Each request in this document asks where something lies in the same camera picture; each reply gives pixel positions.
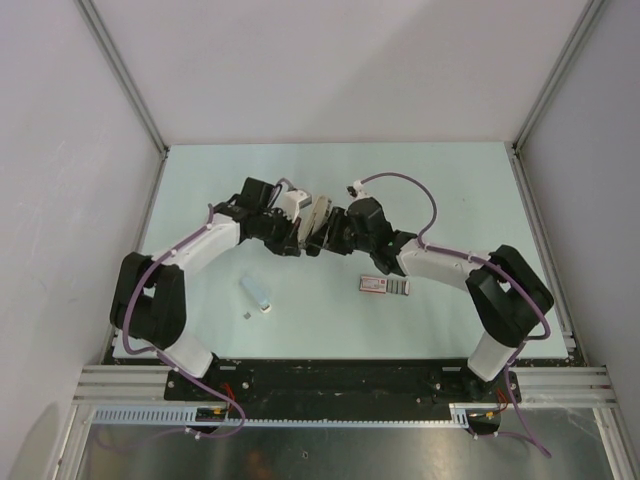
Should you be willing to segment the small light blue stapler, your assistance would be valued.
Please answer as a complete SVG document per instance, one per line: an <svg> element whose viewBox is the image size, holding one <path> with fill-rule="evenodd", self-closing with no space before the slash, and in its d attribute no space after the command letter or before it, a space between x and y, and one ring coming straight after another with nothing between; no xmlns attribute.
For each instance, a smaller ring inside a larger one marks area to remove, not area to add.
<svg viewBox="0 0 640 480"><path fill-rule="evenodd" d="M272 304L267 292L252 277L244 276L240 280L241 286L247 294L254 300L262 313L269 313Z"/></svg>

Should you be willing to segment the beige black stapler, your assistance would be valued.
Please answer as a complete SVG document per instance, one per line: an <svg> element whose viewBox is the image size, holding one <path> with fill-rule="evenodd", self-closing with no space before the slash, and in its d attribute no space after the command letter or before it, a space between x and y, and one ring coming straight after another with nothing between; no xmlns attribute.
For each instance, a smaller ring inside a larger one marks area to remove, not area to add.
<svg viewBox="0 0 640 480"><path fill-rule="evenodd" d="M308 257L317 257L325 246L331 205L332 200L328 196L318 196L312 203L311 211L301 223L298 243Z"/></svg>

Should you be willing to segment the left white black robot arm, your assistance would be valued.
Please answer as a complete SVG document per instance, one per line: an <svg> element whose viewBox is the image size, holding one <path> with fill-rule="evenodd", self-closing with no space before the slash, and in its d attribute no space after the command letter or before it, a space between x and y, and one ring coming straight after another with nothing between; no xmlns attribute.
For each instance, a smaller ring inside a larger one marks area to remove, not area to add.
<svg viewBox="0 0 640 480"><path fill-rule="evenodd" d="M197 398L214 397L220 374L210 367L215 354L187 328L187 280L247 239L272 253L298 256L300 213L310 193L286 181L275 185L247 178L242 190L208 206L204 223L166 251L132 252L121 263L110 310L129 355L152 352L186 372L186 387Z"/></svg>

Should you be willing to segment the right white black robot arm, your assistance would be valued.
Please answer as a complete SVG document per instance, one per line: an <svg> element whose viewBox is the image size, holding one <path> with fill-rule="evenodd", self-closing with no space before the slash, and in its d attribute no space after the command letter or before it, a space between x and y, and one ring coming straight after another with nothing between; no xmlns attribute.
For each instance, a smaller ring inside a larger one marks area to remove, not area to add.
<svg viewBox="0 0 640 480"><path fill-rule="evenodd" d="M554 305L549 289L520 252L502 245L483 254L426 244L417 235L394 229L372 197L348 208L315 201L306 238L309 255L327 250L339 255L367 254L385 275L420 277L470 295L484 332L459 374L463 393L484 401L531 341L546 340L546 319Z"/></svg>

